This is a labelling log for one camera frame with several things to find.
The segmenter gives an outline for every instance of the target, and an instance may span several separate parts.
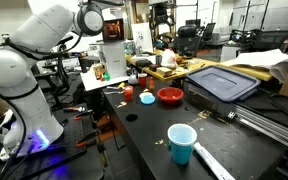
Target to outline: red bowl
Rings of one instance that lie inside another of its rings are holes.
[[[182,99],[184,93],[181,89],[174,87],[166,87],[157,92],[157,96],[162,102],[166,104],[176,104],[178,100]]]

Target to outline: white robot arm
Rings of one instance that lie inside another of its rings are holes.
[[[9,154],[23,141],[22,138],[24,143],[17,157],[26,155],[31,145],[34,145],[31,153],[47,149],[63,133],[63,127],[51,114],[31,72],[36,59],[45,56],[41,52],[48,52],[69,31],[94,36],[102,28],[101,8],[94,3],[84,4],[77,14],[55,5],[32,15],[10,37],[9,44],[0,47],[0,94],[16,107],[10,108],[17,120],[3,139],[1,160],[9,158]],[[27,57],[25,52],[36,59]]]

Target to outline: white stick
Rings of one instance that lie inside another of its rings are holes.
[[[203,147],[199,142],[194,144],[194,149],[203,158],[206,164],[213,171],[217,179],[235,180],[233,176]]]

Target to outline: blue led light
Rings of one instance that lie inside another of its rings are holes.
[[[41,130],[36,130],[36,134],[39,136],[39,138],[42,140],[42,142],[43,142],[43,147],[44,146],[47,146],[49,143],[50,143],[50,141],[45,137],[45,135],[42,133],[42,131]]]

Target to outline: blue plastic cup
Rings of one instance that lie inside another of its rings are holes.
[[[173,160],[177,164],[187,164],[197,138],[196,131],[186,124],[174,124],[168,128],[167,135],[171,140]]]

